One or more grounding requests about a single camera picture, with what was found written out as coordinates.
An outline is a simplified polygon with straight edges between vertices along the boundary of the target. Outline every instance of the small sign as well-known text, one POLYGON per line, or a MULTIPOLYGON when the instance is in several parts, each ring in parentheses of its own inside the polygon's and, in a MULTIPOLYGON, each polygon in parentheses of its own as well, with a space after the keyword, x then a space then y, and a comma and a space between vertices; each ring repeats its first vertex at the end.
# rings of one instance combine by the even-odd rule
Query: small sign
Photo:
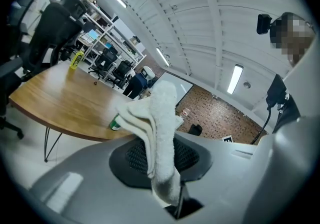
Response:
POLYGON ((234 142, 231 135, 223 137, 221 140, 224 142, 234 142))

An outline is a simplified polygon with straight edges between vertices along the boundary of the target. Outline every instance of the dark pants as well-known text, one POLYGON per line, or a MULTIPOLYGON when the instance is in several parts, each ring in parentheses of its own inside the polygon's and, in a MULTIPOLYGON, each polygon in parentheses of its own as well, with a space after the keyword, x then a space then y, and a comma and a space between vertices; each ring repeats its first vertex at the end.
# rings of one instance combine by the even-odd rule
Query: dark pants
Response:
POLYGON ((135 76, 130 80, 128 86, 125 88, 123 94, 128 96, 128 94, 130 94, 128 97, 131 99, 134 99, 135 97, 137 97, 139 95, 139 93, 142 91, 142 84, 139 81, 138 78, 136 78, 135 76))

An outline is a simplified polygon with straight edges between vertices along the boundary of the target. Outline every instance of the yellow bottle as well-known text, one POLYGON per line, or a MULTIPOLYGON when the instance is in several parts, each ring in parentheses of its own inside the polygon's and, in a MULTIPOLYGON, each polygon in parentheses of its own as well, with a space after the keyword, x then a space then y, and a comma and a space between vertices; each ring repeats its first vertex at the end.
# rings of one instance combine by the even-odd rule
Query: yellow bottle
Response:
POLYGON ((82 56, 84 55, 84 52, 82 50, 78 51, 76 55, 74 56, 73 60, 71 61, 70 68, 75 70, 82 59, 82 56))

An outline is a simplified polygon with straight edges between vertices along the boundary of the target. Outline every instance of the monitor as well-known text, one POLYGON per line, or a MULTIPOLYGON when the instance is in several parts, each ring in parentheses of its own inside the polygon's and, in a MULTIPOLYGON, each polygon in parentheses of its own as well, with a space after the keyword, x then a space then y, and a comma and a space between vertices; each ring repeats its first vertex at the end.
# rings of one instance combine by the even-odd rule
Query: monitor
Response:
POLYGON ((96 28, 96 25, 95 25, 95 24, 93 24, 93 23, 90 22, 90 21, 87 21, 87 22, 83 25, 82 30, 83 30, 84 33, 88 33, 88 32, 90 32, 91 30, 94 30, 95 28, 96 28))
POLYGON ((93 40, 96 40, 98 38, 98 36, 99 36, 99 34, 96 31, 94 31, 93 29, 91 29, 87 34, 93 40))

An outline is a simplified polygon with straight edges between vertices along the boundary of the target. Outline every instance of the green bottle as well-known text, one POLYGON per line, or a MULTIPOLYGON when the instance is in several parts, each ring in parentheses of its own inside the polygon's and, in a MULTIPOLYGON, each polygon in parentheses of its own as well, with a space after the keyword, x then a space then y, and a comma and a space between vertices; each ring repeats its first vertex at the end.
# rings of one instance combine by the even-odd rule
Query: green bottle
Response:
POLYGON ((120 125, 116 122, 116 118, 119 114, 116 114, 115 117, 112 119, 111 123, 109 124, 110 128, 114 131, 118 131, 120 129, 120 125))

